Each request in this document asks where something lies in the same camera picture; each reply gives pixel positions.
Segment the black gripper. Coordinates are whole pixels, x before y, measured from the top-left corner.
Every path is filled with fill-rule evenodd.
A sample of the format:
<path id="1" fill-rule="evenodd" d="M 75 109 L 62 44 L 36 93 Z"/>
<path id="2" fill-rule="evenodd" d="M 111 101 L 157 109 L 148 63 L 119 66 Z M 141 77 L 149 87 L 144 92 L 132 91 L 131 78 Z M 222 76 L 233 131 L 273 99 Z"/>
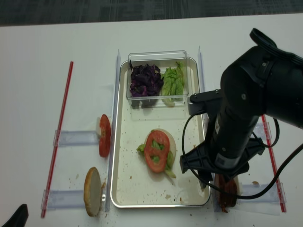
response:
<path id="1" fill-rule="evenodd" d="M 249 161 L 257 154 L 262 155 L 264 150 L 265 148 L 256 139 L 251 138 L 241 156 L 227 158 L 218 153 L 212 161 L 213 150 L 211 150 L 210 144 L 205 141 L 190 152 L 180 156 L 180 167 L 182 173 L 190 169 L 197 170 L 201 189 L 205 189 L 206 183 L 213 181 L 211 173 L 224 175 L 226 179 L 233 179 L 248 172 Z"/>

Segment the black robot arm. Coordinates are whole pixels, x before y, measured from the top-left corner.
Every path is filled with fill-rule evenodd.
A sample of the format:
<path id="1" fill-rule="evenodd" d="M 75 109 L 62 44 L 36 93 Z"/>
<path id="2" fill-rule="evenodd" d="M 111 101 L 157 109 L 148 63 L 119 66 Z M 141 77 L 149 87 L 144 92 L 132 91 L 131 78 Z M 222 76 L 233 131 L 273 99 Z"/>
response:
<path id="1" fill-rule="evenodd" d="M 254 46 L 223 72 L 219 90 L 193 94 L 190 102 L 197 108 L 190 115 L 205 113 L 209 123 L 204 142 L 181 155 L 181 171 L 197 171 L 206 183 L 213 173 L 230 180 L 264 151 L 251 137 L 260 116 L 303 126 L 303 60 Z"/>

